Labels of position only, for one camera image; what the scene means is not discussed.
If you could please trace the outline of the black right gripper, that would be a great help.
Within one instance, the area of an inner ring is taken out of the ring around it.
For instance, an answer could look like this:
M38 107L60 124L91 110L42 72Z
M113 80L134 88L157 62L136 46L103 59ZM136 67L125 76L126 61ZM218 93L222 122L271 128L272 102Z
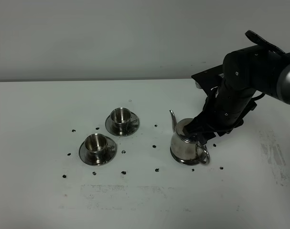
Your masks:
M217 92L206 108L183 127L185 135L196 135L201 145L230 133L243 124L243 118L256 107L254 92Z

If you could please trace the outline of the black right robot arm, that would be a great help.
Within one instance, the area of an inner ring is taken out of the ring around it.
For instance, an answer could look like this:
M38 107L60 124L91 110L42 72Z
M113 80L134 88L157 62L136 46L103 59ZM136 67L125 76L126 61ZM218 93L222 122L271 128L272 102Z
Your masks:
M229 134L256 107L255 92L290 105L290 53L258 45L227 54L223 64L192 75L207 95L202 112L183 127L201 144Z

